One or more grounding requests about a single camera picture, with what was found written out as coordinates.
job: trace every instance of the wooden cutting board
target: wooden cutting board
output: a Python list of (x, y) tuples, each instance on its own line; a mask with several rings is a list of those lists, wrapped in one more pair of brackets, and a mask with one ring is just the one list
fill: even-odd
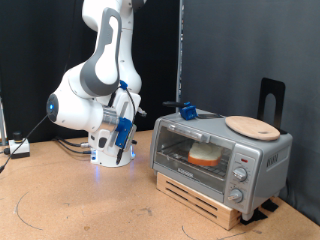
[(226, 124), (232, 130), (254, 139), (272, 141), (280, 137), (280, 132), (276, 128), (254, 118), (242, 116), (227, 117)]

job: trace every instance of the control panel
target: control panel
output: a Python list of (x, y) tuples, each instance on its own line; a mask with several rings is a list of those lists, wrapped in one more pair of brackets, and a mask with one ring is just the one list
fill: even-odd
[(228, 206), (245, 212), (248, 208), (249, 192), (254, 178), (255, 159), (244, 154), (235, 153), (230, 166), (231, 176), (228, 176), (227, 189), (225, 191), (225, 202)]

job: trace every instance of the control knob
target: control knob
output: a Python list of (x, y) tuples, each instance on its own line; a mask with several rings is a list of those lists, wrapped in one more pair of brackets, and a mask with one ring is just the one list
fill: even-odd
[(243, 182), (247, 179), (247, 172), (244, 168), (236, 168), (233, 170), (233, 175), (240, 181)]
[(233, 189), (231, 192), (230, 192), (230, 195), (228, 197), (228, 200), (233, 200), (237, 203), (241, 202), (243, 199), (243, 194), (242, 192), (239, 190), (239, 189)]

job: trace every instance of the toaster oven door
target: toaster oven door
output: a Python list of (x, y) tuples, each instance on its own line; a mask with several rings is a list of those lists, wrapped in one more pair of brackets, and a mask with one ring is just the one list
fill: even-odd
[[(217, 166), (201, 166), (190, 163), (188, 155), (194, 143), (214, 144), (222, 148), (219, 164)], [(223, 201), (234, 142), (212, 133), (164, 120), (160, 123), (155, 144), (154, 163), (202, 185), (195, 190), (203, 194), (211, 195), (203, 191), (203, 186), (208, 191), (214, 190), (221, 195), (217, 200)]]

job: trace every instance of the blue object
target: blue object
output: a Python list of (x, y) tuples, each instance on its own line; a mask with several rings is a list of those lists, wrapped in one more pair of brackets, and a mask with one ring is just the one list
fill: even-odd
[(183, 117), (187, 121), (198, 117), (198, 113), (196, 111), (196, 106), (191, 105), (190, 102), (187, 102), (184, 105), (185, 105), (184, 108), (179, 108), (181, 117)]
[(130, 146), (130, 151), (131, 151), (131, 158), (134, 159), (136, 157), (136, 154), (133, 151), (133, 146)]
[(126, 90), (128, 88), (128, 84), (125, 81), (120, 80), (120, 88)]
[(132, 123), (129, 119), (122, 118), (122, 117), (120, 117), (119, 120), (120, 121), (116, 129), (116, 131), (119, 132), (116, 140), (116, 145), (122, 148), (126, 144), (126, 139), (128, 134), (130, 133)]

